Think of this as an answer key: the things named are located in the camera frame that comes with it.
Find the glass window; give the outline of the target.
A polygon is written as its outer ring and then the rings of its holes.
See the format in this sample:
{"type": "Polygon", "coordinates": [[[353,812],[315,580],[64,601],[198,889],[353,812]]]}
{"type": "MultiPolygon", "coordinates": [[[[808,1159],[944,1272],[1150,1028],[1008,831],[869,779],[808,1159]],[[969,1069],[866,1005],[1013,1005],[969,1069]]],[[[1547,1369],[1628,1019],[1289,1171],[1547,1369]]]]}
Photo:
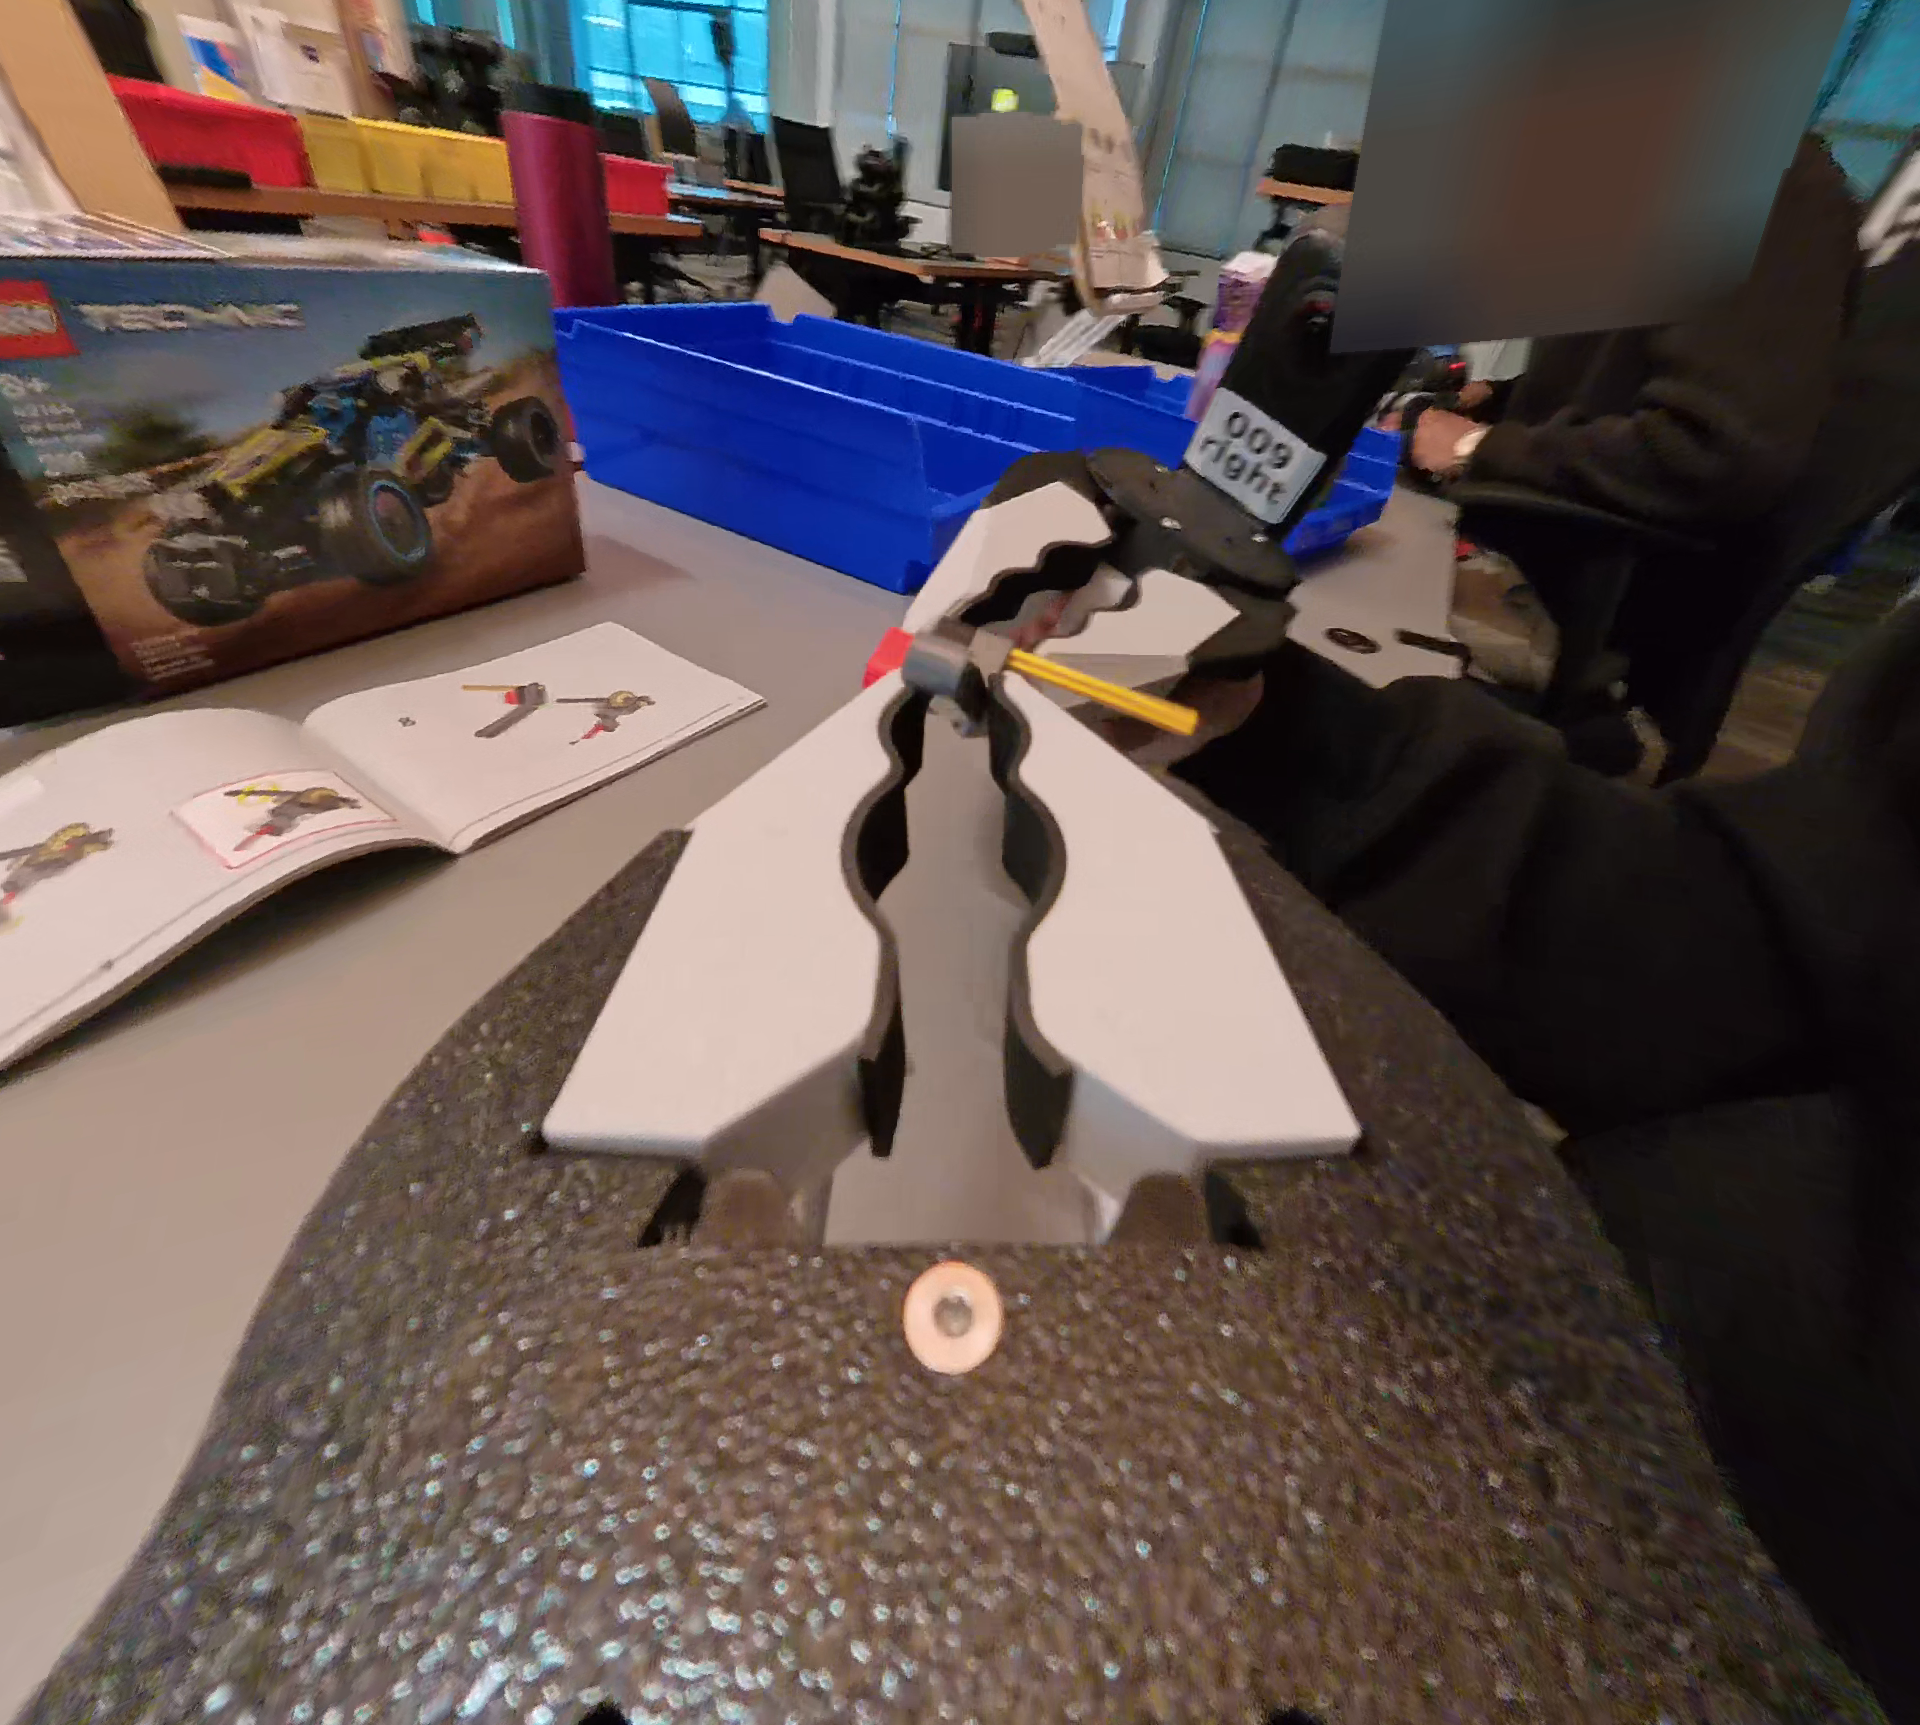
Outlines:
{"type": "Polygon", "coordinates": [[[670,83],[700,126],[770,117],[770,0],[569,0],[577,75],[603,109],[646,113],[670,83]]]}

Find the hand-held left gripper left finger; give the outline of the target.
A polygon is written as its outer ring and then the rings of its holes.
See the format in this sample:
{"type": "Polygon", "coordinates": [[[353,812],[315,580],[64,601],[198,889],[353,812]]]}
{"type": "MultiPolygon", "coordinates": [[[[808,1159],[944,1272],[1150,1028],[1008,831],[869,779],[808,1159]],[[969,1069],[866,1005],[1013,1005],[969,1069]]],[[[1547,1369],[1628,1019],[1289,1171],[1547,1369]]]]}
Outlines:
{"type": "Polygon", "coordinates": [[[823,1237],[832,1181],[890,1155],[901,946],[925,698],[890,673],[702,812],[543,1118],[556,1152],[637,1156],[706,1193],[760,1177],[823,1237]]]}

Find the long wooden table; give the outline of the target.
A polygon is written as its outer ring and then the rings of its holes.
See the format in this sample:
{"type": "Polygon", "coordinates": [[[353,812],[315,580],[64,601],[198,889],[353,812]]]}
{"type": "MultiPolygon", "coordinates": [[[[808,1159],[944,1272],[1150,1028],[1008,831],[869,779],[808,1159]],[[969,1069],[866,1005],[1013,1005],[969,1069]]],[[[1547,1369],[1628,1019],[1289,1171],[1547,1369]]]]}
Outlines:
{"type": "Polygon", "coordinates": [[[251,218],[359,220],[398,233],[414,224],[473,224],[519,229],[515,202],[438,200],[315,185],[198,183],[166,177],[163,189],[178,210],[221,210],[251,218]]]}

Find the toy car set box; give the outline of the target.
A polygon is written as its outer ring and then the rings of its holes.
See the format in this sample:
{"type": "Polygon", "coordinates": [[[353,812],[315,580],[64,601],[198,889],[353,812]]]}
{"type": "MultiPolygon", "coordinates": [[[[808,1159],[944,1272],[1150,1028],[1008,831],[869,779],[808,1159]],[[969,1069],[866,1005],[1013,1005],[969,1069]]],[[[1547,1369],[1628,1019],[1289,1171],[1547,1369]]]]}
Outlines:
{"type": "Polygon", "coordinates": [[[5,236],[6,729],[582,575],[549,277],[432,244],[5,236]]]}

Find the grey beam yellow axle assembly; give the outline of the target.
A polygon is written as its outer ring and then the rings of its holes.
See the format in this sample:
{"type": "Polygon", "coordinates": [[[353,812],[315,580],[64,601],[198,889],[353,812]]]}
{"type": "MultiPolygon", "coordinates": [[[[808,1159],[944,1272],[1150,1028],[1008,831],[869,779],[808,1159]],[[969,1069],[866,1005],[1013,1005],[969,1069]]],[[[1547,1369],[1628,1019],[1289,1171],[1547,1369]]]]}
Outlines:
{"type": "Polygon", "coordinates": [[[1179,739],[1199,735],[1200,712],[1188,705],[1118,683],[1057,656],[1022,647],[996,631],[965,623],[943,623],[923,631],[904,626],[888,629],[876,639],[865,664],[863,685],[870,687],[901,675],[914,689],[947,698],[963,711],[965,719],[981,719],[990,683],[1005,673],[1114,712],[1155,732],[1179,739]]]}

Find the large red storage bin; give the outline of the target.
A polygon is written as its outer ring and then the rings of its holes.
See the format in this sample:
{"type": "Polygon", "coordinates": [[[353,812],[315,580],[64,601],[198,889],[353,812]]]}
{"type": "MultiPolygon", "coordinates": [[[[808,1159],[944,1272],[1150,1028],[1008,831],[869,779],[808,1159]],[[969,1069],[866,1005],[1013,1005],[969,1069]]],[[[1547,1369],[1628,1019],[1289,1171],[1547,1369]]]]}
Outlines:
{"type": "Polygon", "coordinates": [[[288,111],[157,79],[109,75],[109,87],[157,169],[221,169],[268,187],[315,183],[302,127],[288,111]]]}

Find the hanging cardboard strip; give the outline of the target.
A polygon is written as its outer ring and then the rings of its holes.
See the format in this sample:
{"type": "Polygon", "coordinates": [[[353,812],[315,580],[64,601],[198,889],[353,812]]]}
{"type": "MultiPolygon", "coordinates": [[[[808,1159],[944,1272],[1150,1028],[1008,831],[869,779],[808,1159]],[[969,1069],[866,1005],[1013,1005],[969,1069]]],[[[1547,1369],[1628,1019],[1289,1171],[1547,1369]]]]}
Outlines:
{"type": "Polygon", "coordinates": [[[1170,275],[1148,222],[1137,126],[1084,0],[1019,0],[1052,82],[1057,113],[1080,130],[1074,284],[1100,313],[1141,313],[1170,275]]]}

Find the open instruction booklet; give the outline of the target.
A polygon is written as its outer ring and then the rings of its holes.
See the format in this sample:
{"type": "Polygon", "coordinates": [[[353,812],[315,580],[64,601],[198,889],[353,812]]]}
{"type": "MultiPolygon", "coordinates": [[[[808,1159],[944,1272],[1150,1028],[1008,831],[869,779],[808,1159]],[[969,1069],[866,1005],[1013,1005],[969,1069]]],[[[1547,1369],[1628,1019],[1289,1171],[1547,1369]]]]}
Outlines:
{"type": "Polygon", "coordinates": [[[159,711],[40,753],[3,788],[3,1064],[307,877],[468,854],[760,705],[603,622],[300,720],[159,711]]]}

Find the brown cardboard board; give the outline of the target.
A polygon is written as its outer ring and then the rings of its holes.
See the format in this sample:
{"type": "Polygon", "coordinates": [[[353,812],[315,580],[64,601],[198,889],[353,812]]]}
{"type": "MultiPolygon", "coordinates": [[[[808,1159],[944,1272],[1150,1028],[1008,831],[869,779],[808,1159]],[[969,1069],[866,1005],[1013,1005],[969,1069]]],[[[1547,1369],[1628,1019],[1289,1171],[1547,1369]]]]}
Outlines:
{"type": "Polygon", "coordinates": [[[182,229],[69,0],[3,0],[3,72],[57,214],[182,229]]]}

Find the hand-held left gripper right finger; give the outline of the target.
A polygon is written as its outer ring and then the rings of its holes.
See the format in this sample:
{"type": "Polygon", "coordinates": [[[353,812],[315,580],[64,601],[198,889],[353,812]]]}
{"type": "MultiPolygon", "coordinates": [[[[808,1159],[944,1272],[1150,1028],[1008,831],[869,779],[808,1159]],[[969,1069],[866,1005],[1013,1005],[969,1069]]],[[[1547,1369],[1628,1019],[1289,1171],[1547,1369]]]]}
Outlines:
{"type": "Polygon", "coordinates": [[[1363,1125],[1212,823],[1037,685],[990,687],[1002,866],[1027,900],[1005,1099],[1098,1241],[1148,1187],[1209,1233],[1220,1167],[1347,1159],[1363,1125]]]}

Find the black office chair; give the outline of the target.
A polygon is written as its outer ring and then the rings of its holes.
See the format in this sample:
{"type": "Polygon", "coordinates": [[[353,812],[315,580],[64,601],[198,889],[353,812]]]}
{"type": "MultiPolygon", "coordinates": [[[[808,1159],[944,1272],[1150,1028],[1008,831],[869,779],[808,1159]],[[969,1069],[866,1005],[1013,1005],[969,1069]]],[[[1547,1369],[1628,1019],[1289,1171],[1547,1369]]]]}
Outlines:
{"type": "Polygon", "coordinates": [[[1511,562],[1547,614],[1544,679],[1496,693],[1607,777],[1642,764],[1641,724],[1658,736],[1660,784],[1699,775],[1739,677],[1715,550],[1515,484],[1473,480],[1455,502],[1463,536],[1511,562]]]}

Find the white wall paper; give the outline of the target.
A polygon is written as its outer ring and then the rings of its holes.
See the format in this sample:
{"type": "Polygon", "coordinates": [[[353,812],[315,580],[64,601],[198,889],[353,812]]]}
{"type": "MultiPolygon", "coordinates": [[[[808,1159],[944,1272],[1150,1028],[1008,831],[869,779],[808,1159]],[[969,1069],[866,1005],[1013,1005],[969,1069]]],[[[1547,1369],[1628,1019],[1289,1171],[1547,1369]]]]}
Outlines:
{"type": "Polygon", "coordinates": [[[334,117],[354,111],[351,58],[340,32],[266,5],[240,5],[240,18],[265,102],[334,117]]]}

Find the office desk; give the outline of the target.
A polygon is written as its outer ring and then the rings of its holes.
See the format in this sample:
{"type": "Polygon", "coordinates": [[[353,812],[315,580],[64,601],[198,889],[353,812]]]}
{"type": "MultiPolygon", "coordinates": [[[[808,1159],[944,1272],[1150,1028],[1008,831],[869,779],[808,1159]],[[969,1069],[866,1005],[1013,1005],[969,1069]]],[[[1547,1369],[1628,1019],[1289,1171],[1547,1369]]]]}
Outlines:
{"type": "Polygon", "coordinates": [[[887,287],[894,291],[925,286],[959,293],[963,290],[1027,290],[1037,281],[1074,281],[1070,267],[1058,259],[979,258],[920,244],[857,245],[824,232],[791,226],[765,227],[760,244],[793,264],[810,262],[885,275],[890,280],[887,287]]]}

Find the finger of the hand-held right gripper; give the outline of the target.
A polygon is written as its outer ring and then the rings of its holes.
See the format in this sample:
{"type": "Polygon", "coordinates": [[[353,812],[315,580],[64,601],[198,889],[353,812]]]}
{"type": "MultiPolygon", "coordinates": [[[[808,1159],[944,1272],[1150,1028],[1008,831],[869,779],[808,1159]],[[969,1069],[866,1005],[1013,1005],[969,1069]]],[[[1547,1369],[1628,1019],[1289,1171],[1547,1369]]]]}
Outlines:
{"type": "Polygon", "coordinates": [[[1237,622],[1214,588],[1150,567],[1127,575],[1098,567],[1037,619],[1038,656],[1127,687],[1166,687],[1188,675],[1192,656],[1237,622]]]}
{"type": "Polygon", "coordinates": [[[1114,540],[1114,519],[1065,480],[981,504],[909,604],[901,651],[944,623],[1001,628],[1030,647],[1078,628],[1091,610],[1082,594],[1114,540]]]}

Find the maroon bottle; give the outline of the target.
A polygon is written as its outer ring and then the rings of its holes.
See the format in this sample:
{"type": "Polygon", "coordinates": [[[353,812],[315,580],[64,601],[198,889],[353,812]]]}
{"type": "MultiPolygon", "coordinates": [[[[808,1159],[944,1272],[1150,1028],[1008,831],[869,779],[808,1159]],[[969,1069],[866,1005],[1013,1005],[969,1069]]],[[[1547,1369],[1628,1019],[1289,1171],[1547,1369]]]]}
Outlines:
{"type": "Polygon", "coordinates": [[[519,240],[556,305],[613,305],[623,291],[603,150],[592,108],[572,98],[564,90],[534,108],[509,103],[501,111],[519,240]]]}

